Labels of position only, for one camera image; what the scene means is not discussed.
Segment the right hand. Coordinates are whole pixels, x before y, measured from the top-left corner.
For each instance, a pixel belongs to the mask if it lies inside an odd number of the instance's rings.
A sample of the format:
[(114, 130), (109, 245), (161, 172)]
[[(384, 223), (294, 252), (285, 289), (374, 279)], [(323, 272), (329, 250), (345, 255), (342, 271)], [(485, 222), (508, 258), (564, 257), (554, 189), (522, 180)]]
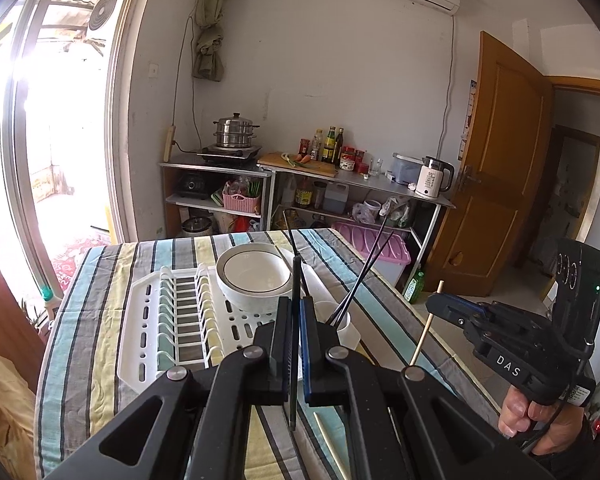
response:
[(542, 422), (546, 433), (532, 448), (535, 455), (564, 452), (580, 434), (584, 422), (584, 409), (567, 403), (544, 406), (529, 401), (514, 386), (510, 386), (504, 398), (498, 418), (498, 430), (508, 438), (522, 434)]

